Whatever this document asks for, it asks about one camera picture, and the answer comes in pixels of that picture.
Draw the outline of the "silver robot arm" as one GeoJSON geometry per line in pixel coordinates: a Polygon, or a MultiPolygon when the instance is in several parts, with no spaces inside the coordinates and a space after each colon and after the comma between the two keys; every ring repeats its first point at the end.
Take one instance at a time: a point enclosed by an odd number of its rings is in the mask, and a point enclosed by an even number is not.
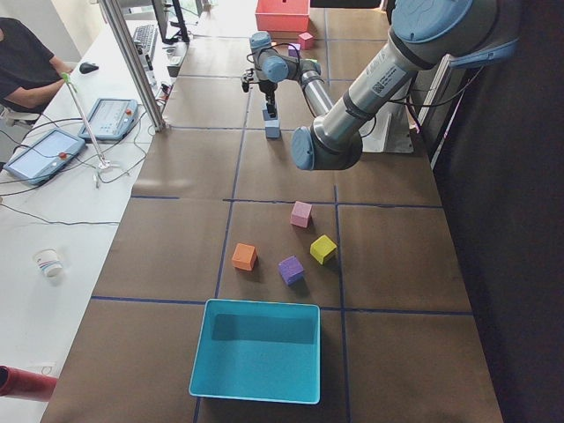
{"type": "Polygon", "coordinates": [[[519,1],[396,1],[387,43],[337,102],[323,86],[320,67],[310,59],[283,56],[271,36],[249,39],[256,83],[267,108],[275,111],[278,83],[294,80],[315,116],[293,132],[291,154],[301,170],[342,170],[360,159],[360,128],[418,72],[444,56],[455,68],[475,68],[512,56],[519,35],[519,1]]]}

